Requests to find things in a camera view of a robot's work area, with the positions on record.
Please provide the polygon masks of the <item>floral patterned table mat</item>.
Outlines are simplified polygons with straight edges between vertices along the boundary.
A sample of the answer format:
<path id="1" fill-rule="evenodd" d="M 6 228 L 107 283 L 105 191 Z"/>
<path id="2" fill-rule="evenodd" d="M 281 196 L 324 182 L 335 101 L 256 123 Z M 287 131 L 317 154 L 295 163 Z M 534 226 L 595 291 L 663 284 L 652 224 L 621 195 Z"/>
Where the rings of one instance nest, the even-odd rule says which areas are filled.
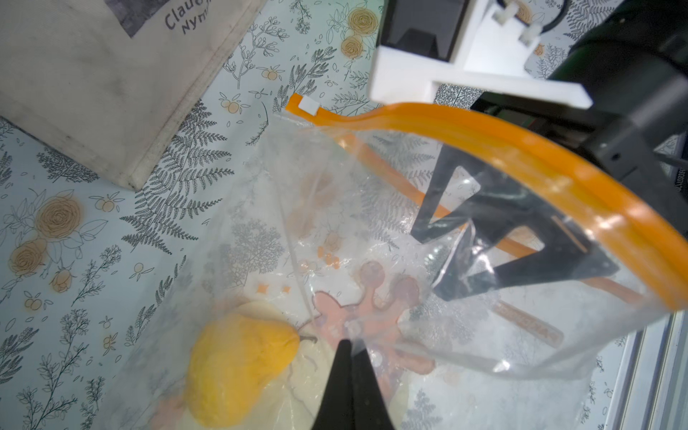
<path id="1" fill-rule="evenodd" d="M 401 333 L 431 347 L 473 352 L 503 330 L 508 360 L 535 362 L 546 345 L 512 306 L 565 337 L 610 319 L 624 301 L 579 282 L 489 292 L 462 302 L 433 297 L 438 254 L 410 239 L 412 202 L 342 150 L 319 152 L 336 170 L 336 204 L 292 256 L 274 186 L 256 148 L 281 125 L 280 104 L 314 90 L 338 113 L 372 109 L 363 91 L 371 36 L 350 18 L 377 19 L 379 1 L 272 1 L 239 50 L 195 102 L 152 177 L 116 191 L 87 168 L 9 124 L 1 126 L 1 426 L 5 429 L 193 429 L 183 403 L 190 349 L 202 326 L 238 305 L 281 316 L 306 334 L 312 293 L 358 310 L 360 269 L 383 272 L 384 306 L 403 277 L 420 301 L 402 305 Z"/>

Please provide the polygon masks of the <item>yellow orange toy fruit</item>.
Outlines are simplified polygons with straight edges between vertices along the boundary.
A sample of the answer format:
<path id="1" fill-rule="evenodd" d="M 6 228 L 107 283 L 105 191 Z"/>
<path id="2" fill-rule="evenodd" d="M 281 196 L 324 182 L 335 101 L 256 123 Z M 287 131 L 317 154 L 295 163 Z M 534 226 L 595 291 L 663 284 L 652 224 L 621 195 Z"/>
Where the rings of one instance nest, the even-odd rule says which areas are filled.
<path id="1" fill-rule="evenodd" d="M 287 322 L 229 314 L 207 324 L 192 347 L 185 402 L 208 428 L 241 424 L 297 356 L 297 329 Z"/>

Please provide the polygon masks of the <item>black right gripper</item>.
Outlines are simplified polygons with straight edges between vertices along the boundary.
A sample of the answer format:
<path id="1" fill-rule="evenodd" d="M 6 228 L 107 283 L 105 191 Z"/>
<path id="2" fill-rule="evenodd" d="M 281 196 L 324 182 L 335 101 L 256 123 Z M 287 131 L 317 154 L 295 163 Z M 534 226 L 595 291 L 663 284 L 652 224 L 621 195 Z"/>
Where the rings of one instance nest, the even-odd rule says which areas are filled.
<path id="1" fill-rule="evenodd" d="M 648 204 L 682 236 L 687 235 L 687 198 L 660 166 L 685 168 L 687 161 L 655 152 L 631 120 L 595 109 L 493 92 L 483 93 L 470 109 L 529 130 L 589 161 Z M 503 288 L 608 277 L 619 271 L 604 249 L 569 220 L 552 215 L 524 226 L 543 247 L 495 266 L 487 258 L 492 245 L 471 222 L 469 240 L 456 245 L 432 283 L 435 295 L 453 301 Z"/>

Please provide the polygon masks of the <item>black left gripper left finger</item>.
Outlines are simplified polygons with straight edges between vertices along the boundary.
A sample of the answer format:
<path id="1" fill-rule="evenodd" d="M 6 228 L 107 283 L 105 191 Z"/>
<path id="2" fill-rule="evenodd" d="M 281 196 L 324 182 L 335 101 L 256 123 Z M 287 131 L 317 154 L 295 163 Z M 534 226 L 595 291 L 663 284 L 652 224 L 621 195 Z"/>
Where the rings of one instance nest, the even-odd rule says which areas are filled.
<path id="1" fill-rule="evenodd" d="M 313 430 L 352 428 L 352 344 L 341 340 L 326 383 Z"/>

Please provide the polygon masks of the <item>clear orange zip-top bag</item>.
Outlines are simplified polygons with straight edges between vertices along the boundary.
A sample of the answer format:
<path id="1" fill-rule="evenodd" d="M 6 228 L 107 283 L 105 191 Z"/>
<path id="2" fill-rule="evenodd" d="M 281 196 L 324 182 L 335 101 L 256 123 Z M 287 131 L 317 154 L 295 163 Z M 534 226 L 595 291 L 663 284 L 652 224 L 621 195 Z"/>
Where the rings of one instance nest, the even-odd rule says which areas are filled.
<path id="1" fill-rule="evenodd" d="M 295 96 L 97 429 L 570 429 L 598 352 L 687 306 L 687 242 L 489 116 Z"/>

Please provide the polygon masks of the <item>white zip slider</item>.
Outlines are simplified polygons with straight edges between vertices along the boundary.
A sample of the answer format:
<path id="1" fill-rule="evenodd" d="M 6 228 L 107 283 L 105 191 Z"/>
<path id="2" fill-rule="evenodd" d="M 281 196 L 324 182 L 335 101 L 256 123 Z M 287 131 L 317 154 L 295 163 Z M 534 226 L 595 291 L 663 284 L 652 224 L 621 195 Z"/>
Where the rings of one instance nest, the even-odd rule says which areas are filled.
<path id="1" fill-rule="evenodd" d="M 298 108 L 310 116 L 316 116 L 321 105 L 316 100 L 303 96 L 298 104 Z"/>

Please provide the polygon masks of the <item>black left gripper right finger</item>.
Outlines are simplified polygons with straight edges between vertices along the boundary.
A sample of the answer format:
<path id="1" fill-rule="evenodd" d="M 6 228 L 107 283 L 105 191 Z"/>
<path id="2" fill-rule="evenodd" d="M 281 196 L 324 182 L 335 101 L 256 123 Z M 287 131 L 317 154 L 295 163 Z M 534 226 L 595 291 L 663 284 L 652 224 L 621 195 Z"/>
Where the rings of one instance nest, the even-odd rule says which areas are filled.
<path id="1" fill-rule="evenodd" d="M 367 349 L 352 358 L 352 405 L 355 430 L 394 430 Z"/>

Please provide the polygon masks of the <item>aluminium front rail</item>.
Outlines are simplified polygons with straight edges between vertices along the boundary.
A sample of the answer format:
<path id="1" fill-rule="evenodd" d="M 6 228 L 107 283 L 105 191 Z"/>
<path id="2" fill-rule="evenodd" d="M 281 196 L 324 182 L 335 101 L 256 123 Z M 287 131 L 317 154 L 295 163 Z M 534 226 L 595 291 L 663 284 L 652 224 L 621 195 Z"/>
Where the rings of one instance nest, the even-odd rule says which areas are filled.
<path id="1" fill-rule="evenodd" d="M 604 428 L 687 428 L 686 311 L 628 335 Z"/>

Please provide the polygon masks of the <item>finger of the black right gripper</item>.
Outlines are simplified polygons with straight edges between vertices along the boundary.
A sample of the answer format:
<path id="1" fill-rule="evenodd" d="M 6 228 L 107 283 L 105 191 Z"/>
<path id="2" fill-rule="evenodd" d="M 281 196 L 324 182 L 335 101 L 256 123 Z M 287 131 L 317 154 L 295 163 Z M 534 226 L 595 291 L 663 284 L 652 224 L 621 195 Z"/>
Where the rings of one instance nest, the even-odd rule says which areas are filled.
<path id="1" fill-rule="evenodd" d="M 459 229 L 480 245 L 497 245 L 519 229 L 538 234 L 536 195 L 446 144 L 422 144 L 410 152 L 410 180 L 425 193 L 411 228 L 420 243 Z"/>

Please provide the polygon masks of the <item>beige Monet tote bag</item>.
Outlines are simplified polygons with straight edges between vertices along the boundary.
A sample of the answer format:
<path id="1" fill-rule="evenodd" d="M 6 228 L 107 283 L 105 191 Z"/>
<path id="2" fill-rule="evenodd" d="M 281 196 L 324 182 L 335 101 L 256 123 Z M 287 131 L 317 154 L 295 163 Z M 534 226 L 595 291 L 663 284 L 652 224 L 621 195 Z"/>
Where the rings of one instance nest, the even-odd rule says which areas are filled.
<path id="1" fill-rule="evenodd" d="M 1 115 L 138 190 L 260 1 L 5 1 Z"/>

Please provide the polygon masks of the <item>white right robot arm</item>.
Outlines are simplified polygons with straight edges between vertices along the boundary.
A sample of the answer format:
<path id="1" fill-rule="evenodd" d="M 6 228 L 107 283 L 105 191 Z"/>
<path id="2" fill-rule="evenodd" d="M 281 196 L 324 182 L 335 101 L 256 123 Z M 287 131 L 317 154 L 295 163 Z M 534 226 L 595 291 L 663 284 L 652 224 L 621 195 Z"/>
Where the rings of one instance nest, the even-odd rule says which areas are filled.
<path id="1" fill-rule="evenodd" d="M 487 92 L 472 107 L 604 171 L 685 235 L 687 199 L 656 150 L 687 128 L 686 2 L 624 1 L 573 45 L 551 79 L 582 85 L 592 106 Z M 411 233 L 426 243 L 458 227 L 466 229 L 460 249 L 433 283 L 446 301 L 530 283 L 602 284 L 617 270 L 600 245 L 524 186 L 444 146 Z"/>

